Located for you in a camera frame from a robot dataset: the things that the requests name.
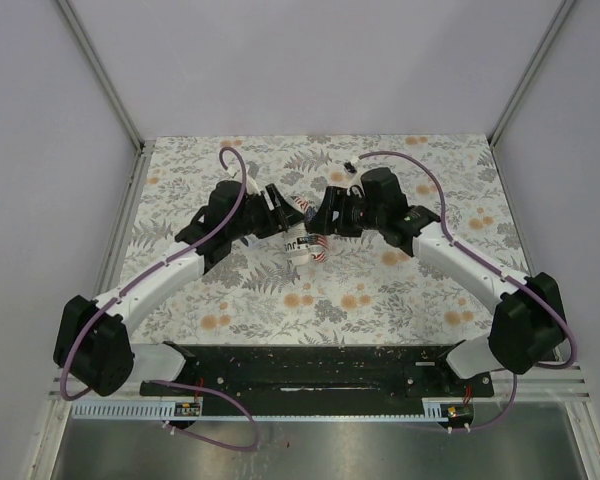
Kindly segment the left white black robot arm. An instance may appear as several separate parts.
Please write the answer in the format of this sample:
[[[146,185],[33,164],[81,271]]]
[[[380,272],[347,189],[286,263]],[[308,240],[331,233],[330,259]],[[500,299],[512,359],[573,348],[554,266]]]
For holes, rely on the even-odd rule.
[[[276,236],[303,220],[303,213],[272,184],[249,193],[237,181],[218,183],[152,266],[93,300],[77,295],[65,305],[53,353],[62,370],[62,396],[73,397],[69,377],[100,396],[128,382],[154,380],[176,395],[192,391],[197,372],[183,348],[168,342],[132,345],[132,333],[171,295],[228,256],[238,240]]]

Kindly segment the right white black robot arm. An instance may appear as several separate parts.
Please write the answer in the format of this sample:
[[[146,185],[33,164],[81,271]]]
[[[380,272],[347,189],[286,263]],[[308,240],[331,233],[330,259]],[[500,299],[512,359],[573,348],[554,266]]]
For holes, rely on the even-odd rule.
[[[317,212],[305,222],[320,235],[358,237],[366,230],[456,281],[492,314],[489,334],[465,340],[444,355],[435,371],[437,388],[460,394],[471,378],[507,370],[522,375],[562,343],[557,282],[541,273],[527,276],[495,264],[472,247],[449,239],[440,216],[408,203],[397,177],[386,167],[364,172],[350,188],[329,186]]]

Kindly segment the floral pattern table mat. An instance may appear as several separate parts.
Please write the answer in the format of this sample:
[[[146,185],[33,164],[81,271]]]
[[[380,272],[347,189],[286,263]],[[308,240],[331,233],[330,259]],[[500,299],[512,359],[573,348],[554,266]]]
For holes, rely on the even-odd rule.
[[[484,136],[338,135],[161,137],[150,148],[121,279],[163,253],[208,201],[228,159],[242,156],[260,184],[317,205],[343,186],[347,160],[389,167],[413,205],[444,212],[455,238],[502,265],[525,270],[521,248]],[[486,334],[481,303],[430,265],[389,247],[378,233],[332,237],[323,261],[290,264],[279,238],[235,245],[201,280],[162,303],[135,343],[450,344]]]

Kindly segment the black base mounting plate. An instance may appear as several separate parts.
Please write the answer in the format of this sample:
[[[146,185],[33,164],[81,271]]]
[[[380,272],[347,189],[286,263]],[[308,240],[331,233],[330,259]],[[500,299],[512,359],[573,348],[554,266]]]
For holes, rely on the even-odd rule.
[[[451,348],[434,346],[181,346],[190,361],[169,388],[143,382],[145,397],[183,396],[184,386],[217,389],[243,406],[263,395],[315,392],[422,400],[491,398],[489,374],[456,377],[444,361]]]

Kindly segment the left aluminium frame post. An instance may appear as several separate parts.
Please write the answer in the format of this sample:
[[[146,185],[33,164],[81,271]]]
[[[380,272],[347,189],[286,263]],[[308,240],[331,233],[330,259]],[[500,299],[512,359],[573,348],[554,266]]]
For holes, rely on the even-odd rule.
[[[141,152],[145,145],[144,138],[136,127],[114,86],[114,83],[106,71],[105,65],[103,64],[84,23],[80,19],[73,2],[69,0],[53,0],[52,4],[65,22],[70,35],[76,42],[78,50],[86,61],[112,113],[116,117],[116,120],[120,124],[134,151],[136,153]]]

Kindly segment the aluminium frame post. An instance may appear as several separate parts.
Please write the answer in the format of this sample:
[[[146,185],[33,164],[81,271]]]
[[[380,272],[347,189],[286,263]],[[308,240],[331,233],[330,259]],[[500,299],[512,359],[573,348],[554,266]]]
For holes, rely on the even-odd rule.
[[[578,4],[578,0],[562,0],[559,3],[558,8],[537,43],[513,92],[491,130],[491,133],[487,136],[488,144],[491,149],[494,149],[503,137],[507,126],[512,121],[525,99],[528,90],[532,86],[536,76],[549,56],[552,47]]]
[[[105,65],[103,64],[84,23],[80,19],[73,2],[69,0],[53,0],[52,4],[65,22],[70,35],[76,42],[78,50],[86,61],[112,113],[116,117],[116,120],[120,124],[134,151],[136,153],[141,152],[145,145],[144,138],[136,127],[114,86],[114,83],[106,71]]]

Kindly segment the right aluminium frame post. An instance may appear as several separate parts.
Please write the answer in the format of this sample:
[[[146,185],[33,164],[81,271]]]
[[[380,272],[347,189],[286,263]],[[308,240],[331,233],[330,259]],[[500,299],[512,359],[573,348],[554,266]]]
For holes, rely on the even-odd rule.
[[[525,99],[528,90],[532,86],[536,76],[549,56],[552,47],[578,4],[578,0],[562,0],[559,3],[558,8],[537,43],[513,92],[491,130],[491,133],[487,136],[488,144],[491,149],[494,149],[503,137],[507,126],[512,121]]]

